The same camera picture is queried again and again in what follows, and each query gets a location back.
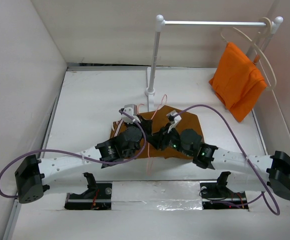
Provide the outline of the silver tape strip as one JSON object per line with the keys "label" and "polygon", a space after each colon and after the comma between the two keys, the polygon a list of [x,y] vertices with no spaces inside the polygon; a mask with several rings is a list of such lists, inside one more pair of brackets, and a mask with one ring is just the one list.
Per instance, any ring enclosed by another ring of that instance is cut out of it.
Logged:
{"label": "silver tape strip", "polygon": [[113,211],[196,211],[202,210],[198,181],[114,181]]}

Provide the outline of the orange garment on hanger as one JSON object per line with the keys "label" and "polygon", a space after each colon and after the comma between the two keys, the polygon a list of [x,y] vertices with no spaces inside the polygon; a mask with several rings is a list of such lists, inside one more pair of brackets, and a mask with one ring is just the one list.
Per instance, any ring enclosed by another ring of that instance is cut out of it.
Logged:
{"label": "orange garment on hanger", "polygon": [[261,71],[232,42],[226,45],[209,84],[239,123],[252,111],[267,87]]}

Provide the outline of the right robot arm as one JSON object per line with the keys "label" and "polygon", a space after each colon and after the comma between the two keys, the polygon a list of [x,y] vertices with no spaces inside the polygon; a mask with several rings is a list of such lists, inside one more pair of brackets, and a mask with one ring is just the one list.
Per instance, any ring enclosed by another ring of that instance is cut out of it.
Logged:
{"label": "right robot arm", "polygon": [[264,192],[269,188],[278,197],[290,201],[290,156],[283,151],[245,157],[203,143],[202,136],[191,128],[177,132],[169,124],[147,136],[147,141],[157,150],[171,148],[191,157],[202,169],[220,170],[216,191],[222,197],[245,191]]}

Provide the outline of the brown trousers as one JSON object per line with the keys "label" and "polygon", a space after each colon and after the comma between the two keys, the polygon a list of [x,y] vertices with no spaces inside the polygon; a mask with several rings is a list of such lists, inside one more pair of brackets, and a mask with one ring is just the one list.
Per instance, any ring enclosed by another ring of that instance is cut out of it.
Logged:
{"label": "brown trousers", "polygon": [[[145,120],[153,120],[152,123],[152,133],[158,132],[160,128],[164,127],[169,121],[167,118],[167,114],[172,112],[173,110],[180,112],[180,109],[164,105],[161,107],[152,118],[155,111],[150,112],[141,112],[139,113]],[[175,127],[177,132],[181,134],[182,131],[185,129],[193,129],[198,135],[202,136],[202,141],[204,141],[204,135],[201,128],[201,124],[197,115],[189,112],[185,112],[181,115],[180,123]],[[152,145],[150,145],[148,150],[148,144],[145,147],[145,150],[137,157],[137,159],[145,159],[147,157],[151,158],[177,158],[177,159],[184,159],[190,160],[192,159],[189,156],[186,156],[175,149],[170,147],[166,148],[165,150],[156,150]]]}

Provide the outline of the pink wire hanger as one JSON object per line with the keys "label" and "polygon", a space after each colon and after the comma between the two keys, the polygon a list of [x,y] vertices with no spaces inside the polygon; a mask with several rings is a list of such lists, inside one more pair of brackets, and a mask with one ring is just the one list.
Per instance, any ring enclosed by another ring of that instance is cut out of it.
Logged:
{"label": "pink wire hanger", "polygon": [[[151,116],[151,120],[154,119],[155,115],[157,114],[158,110],[160,108],[162,108],[168,101],[168,95],[167,94],[164,94],[163,97],[161,98],[161,102],[160,104],[157,106],[157,108],[155,109],[155,111],[153,112],[152,116]],[[151,170],[152,170],[152,167],[153,167],[153,160],[151,160],[151,154],[150,154],[150,148],[151,148],[151,145],[152,143],[156,144],[155,140],[153,139],[153,137],[151,136],[150,137],[150,141],[148,142],[147,144],[147,163],[146,163],[146,174],[148,176],[151,175]]]}

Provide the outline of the white clothes rack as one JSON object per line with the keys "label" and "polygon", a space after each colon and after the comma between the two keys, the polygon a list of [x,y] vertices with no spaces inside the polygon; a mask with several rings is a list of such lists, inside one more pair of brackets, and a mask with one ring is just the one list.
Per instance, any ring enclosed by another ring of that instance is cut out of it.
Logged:
{"label": "white clothes rack", "polygon": [[155,110],[155,74],[157,68],[158,50],[160,43],[160,36],[164,26],[206,26],[206,27],[219,27],[220,31],[227,27],[236,28],[261,28],[265,30],[264,23],[258,22],[239,22],[239,21],[185,21],[185,20],[165,20],[162,15],[157,15],[155,18],[155,35],[152,51],[151,65],[147,69],[147,88],[145,89],[145,95],[147,96],[147,110]]}

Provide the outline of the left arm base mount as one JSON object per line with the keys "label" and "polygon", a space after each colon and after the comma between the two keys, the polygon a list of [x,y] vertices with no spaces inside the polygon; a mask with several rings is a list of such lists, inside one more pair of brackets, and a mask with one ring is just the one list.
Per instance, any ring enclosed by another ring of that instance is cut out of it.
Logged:
{"label": "left arm base mount", "polygon": [[66,210],[107,211],[112,209],[112,181],[96,181],[92,173],[85,172],[87,190],[81,194],[67,193]]}

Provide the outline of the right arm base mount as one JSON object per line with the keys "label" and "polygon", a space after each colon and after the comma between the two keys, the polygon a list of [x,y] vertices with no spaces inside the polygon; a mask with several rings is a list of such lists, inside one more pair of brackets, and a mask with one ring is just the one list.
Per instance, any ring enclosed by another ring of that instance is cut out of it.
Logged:
{"label": "right arm base mount", "polygon": [[235,193],[227,188],[230,174],[225,171],[217,180],[200,182],[199,196],[204,210],[249,209],[245,192]]}

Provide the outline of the cream wooden hanger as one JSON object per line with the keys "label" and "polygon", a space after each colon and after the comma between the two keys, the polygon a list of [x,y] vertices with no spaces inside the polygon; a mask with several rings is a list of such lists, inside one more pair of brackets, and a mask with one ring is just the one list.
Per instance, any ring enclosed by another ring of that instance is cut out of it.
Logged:
{"label": "cream wooden hanger", "polygon": [[245,34],[242,30],[238,29],[237,27],[231,26],[227,27],[227,29],[235,32],[240,37],[242,37],[245,41],[248,42],[251,49],[255,52],[255,57],[253,59],[253,63],[255,65],[260,64],[261,70],[265,75],[265,80],[267,81],[268,85],[266,87],[267,91],[272,91],[275,89],[277,85],[277,78],[271,63],[269,62],[268,58],[266,57],[264,51],[268,46],[270,40],[277,32],[279,26],[283,22],[282,17],[277,17],[274,21],[271,21],[267,17],[262,17],[259,19],[259,24],[263,23],[265,30],[259,30],[256,34],[254,39],[251,39],[247,34]]}

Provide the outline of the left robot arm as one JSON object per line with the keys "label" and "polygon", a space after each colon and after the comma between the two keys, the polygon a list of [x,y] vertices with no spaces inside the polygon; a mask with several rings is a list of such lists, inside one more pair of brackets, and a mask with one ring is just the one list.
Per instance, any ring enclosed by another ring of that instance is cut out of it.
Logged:
{"label": "left robot arm", "polygon": [[152,125],[152,120],[139,117],[137,121],[127,123],[126,129],[119,135],[79,153],[62,151],[62,156],[56,158],[37,158],[35,153],[25,154],[14,173],[18,201],[21,204],[35,202],[56,189],[52,184],[72,174],[86,178],[80,184],[79,192],[85,198],[92,198],[98,191],[91,172],[92,164],[107,168],[137,159],[145,148],[141,142],[151,138]]}

